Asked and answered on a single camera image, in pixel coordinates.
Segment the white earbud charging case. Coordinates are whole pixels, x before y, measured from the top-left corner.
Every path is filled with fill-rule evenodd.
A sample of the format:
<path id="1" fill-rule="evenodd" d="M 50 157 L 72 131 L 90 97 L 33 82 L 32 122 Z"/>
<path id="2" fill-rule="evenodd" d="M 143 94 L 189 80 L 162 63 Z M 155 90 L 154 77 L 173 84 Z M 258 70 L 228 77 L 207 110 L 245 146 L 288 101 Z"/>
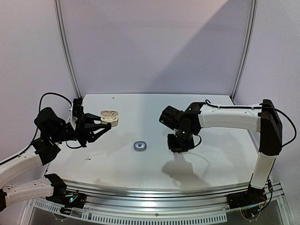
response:
<path id="1" fill-rule="evenodd" d="M 101 124 L 111 124 L 112 127 L 116 127 L 119 123 L 119 113 L 116 110 L 102 110 L 101 114 Z"/>

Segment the blue-grey earbud charging case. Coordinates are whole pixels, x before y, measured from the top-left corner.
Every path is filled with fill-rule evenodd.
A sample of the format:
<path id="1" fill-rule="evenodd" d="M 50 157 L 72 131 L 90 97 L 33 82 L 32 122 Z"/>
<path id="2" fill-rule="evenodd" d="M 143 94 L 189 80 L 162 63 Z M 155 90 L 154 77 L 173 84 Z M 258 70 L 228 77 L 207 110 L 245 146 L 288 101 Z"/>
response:
<path id="1" fill-rule="evenodd" d="M 133 149 L 135 151 L 145 151 L 147 149 L 147 143 L 144 141 L 136 141 L 133 144 Z"/>

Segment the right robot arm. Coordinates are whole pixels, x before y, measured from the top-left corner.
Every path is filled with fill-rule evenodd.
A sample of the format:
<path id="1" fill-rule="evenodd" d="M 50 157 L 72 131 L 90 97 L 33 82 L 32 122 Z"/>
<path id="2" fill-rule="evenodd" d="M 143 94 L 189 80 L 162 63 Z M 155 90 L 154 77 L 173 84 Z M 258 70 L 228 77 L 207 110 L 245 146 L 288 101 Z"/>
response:
<path id="1" fill-rule="evenodd" d="M 171 152 L 182 153 L 197 145 L 193 137 L 203 128 L 237 128 L 260 134 L 260 145 L 255 169 L 249 182 L 249 189 L 242 200 L 253 204 L 261 192 L 275 160 L 282 150 L 282 122 L 278 111 L 269 99 L 258 105 L 213 105 L 209 100 L 193 102 L 186 110 L 180 111 L 167 106 L 159 122 L 173 130 L 168 134 L 167 145 Z"/>

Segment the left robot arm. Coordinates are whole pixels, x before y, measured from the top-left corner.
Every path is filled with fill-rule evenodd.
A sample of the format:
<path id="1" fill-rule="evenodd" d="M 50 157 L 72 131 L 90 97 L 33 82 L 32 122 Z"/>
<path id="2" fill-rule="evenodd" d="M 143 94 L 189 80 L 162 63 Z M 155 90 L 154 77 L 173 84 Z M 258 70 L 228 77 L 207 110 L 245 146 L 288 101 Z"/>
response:
<path id="1" fill-rule="evenodd" d="M 52 162 L 60 152 L 59 144 L 78 141 L 85 148 L 112 128 L 102 117 L 83 113 L 77 114 L 72 124 L 59 118 L 52 108 L 42 109 L 34 120 L 40 137 L 27 150 L 6 159 L 0 164 L 0 209 L 17 202 L 45 197 L 47 200 L 64 205 L 66 208 L 83 208 L 86 196 L 78 191 L 67 190 L 66 183 L 57 174 L 45 175 L 27 183 L 13 184 L 11 181 L 21 174 Z"/>

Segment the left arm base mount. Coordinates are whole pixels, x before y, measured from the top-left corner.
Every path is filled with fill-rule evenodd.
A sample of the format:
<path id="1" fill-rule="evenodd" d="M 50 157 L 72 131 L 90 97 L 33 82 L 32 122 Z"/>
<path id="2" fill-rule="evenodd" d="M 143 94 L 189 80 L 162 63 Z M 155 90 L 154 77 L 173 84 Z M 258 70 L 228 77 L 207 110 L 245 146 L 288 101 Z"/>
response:
<path id="1" fill-rule="evenodd" d="M 65 208 L 79 208 L 83 209 L 87 195 L 76 191 L 69 191 L 65 187 L 55 188 L 53 195 L 46 197 L 46 200 L 53 203 L 64 205 Z"/>

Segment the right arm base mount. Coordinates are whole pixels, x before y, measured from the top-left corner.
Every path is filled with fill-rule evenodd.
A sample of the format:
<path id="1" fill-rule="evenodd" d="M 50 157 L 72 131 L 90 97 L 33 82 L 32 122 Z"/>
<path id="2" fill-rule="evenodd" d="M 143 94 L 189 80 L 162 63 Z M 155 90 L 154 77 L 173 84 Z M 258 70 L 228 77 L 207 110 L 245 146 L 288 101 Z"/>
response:
<path id="1" fill-rule="evenodd" d="M 265 202 L 267 197 L 264 188 L 248 187 L 245 191 L 228 194 L 226 200 L 230 209 L 236 209 Z"/>

